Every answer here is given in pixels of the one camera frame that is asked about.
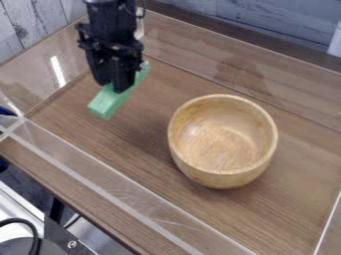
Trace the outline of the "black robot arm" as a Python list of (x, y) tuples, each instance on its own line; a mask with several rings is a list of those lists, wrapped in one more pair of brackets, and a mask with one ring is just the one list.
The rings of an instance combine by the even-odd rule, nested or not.
[(136, 0), (84, 0), (88, 23), (77, 23), (77, 44), (85, 51), (88, 66), (100, 86), (113, 85), (122, 93), (134, 83), (142, 66), (144, 44), (136, 38)]

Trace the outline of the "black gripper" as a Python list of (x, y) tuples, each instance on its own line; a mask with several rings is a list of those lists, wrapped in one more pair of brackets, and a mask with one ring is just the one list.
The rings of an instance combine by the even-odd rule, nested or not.
[(93, 78), (100, 86), (110, 82), (117, 94), (134, 83), (136, 72), (141, 69), (144, 45), (136, 38), (137, 24), (77, 23), (77, 44), (85, 51)]

